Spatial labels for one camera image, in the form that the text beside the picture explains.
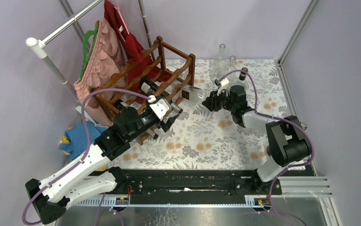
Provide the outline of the clear bottle black cap front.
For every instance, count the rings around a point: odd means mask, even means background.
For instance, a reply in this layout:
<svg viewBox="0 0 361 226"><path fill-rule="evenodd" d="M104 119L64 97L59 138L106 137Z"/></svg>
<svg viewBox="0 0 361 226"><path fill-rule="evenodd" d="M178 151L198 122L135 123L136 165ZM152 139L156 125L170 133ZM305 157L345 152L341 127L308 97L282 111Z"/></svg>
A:
<svg viewBox="0 0 361 226"><path fill-rule="evenodd" d="M205 89L187 85L181 89L181 95L183 98L194 104L202 104L207 98L207 91Z"/></svg>

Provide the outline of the clear bottle black cap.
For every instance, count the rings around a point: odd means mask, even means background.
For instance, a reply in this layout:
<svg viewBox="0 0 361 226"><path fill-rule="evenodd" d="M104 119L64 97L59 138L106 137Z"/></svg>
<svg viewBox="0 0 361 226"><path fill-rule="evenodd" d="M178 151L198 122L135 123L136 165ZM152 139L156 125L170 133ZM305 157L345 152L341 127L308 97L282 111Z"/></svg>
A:
<svg viewBox="0 0 361 226"><path fill-rule="evenodd" d="M181 95L183 98L194 104L202 104L207 98L207 91L205 89L187 85L181 89Z"/></svg>
<svg viewBox="0 0 361 226"><path fill-rule="evenodd" d="M244 87L245 90L249 89L249 84L246 80L247 78L247 73L248 73L248 68L247 67L243 67L241 69L242 72L239 73L239 76L234 80L234 84L235 85L240 85L242 87Z"/></svg>

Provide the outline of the green wine bottle brown label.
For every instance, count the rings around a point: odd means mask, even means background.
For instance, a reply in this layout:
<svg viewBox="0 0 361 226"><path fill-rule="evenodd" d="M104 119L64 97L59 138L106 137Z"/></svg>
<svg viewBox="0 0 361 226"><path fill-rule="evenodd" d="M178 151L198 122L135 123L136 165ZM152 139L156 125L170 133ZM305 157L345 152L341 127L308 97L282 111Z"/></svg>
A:
<svg viewBox="0 0 361 226"><path fill-rule="evenodd" d="M122 100L118 100L115 103L115 107L120 111L113 119L113 127L116 133L121 135L124 140L132 141L145 133L150 135L153 139L158 139L158 135L153 129L150 128L145 131L142 128L143 123L139 117L140 113L138 113L136 108L127 105Z"/></svg>

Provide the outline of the green wine bottle silver neck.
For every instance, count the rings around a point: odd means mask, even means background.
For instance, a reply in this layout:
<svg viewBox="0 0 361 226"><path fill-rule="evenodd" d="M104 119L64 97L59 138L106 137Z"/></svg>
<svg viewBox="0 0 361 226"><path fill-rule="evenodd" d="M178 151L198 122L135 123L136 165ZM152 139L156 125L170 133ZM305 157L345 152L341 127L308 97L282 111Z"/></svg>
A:
<svg viewBox="0 0 361 226"><path fill-rule="evenodd" d="M145 94L153 94L159 89L159 84L153 82L152 80L148 78L142 78L139 83L139 89L144 92ZM169 104L171 105L172 109L181 114L183 112L183 109L181 109L177 104L175 104L172 100L169 101Z"/></svg>

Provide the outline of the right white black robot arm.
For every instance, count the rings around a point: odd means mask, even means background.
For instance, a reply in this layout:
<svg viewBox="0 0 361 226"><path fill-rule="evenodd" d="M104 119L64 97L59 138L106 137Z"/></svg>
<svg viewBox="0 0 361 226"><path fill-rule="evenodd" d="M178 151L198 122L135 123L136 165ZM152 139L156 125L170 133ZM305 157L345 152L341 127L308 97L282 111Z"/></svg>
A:
<svg viewBox="0 0 361 226"><path fill-rule="evenodd" d="M251 181L251 188L257 194L267 191L269 181L279 176L292 163L314 153L312 141L296 116L279 118L256 111L248 105L246 91L240 85L232 86L229 90L212 91L202 104L211 112L221 109L229 111L234 123L243 128L266 133L269 157L256 169L255 178Z"/></svg>

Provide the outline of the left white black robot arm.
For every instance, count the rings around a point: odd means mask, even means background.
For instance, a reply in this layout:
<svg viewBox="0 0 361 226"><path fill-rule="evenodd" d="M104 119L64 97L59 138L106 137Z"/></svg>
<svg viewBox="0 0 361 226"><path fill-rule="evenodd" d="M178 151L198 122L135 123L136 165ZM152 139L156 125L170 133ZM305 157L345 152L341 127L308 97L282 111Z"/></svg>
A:
<svg viewBox="0 0 361 226"><path fill-rule="evenodd" d="M165 119L170 110L162 104L148 105L142 114L133 107L123 107L114 117L114 123L96 139L87 136L85 151L68 165L51 176L25 184L30 201L40 218L40 223L49 224L60 218L74 204L96 194L125 191L127 181L119 167L103 173L100 178L84 181L95 169L108 164L130 148L135 138L153 126L167 132L179 117L178 114Z"/></svg>

